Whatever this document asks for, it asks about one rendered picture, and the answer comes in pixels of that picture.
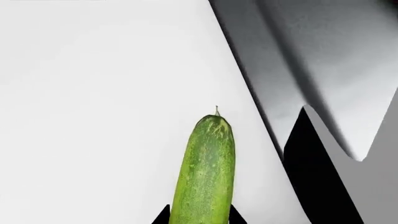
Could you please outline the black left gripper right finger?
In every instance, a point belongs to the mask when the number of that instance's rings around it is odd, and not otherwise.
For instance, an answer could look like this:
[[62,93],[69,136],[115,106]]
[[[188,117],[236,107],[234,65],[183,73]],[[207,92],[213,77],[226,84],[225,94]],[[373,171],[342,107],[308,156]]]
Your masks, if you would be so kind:
[[248,224],[233,205],[230,206],[229,224]]

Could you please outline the green cucumber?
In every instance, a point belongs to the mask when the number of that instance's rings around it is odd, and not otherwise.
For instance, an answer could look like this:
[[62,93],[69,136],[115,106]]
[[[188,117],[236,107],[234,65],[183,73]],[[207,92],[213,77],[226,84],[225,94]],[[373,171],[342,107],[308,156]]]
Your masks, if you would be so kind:
[[200,119],[187,142],[168,224],[228,224],[236,153],[218,111]]

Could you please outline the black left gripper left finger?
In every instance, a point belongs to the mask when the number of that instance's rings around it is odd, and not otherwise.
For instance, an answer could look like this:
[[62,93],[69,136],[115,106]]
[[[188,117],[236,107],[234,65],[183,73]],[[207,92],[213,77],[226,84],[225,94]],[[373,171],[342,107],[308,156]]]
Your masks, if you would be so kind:
[[151,224],[169,224],[170,205],[166,205]]

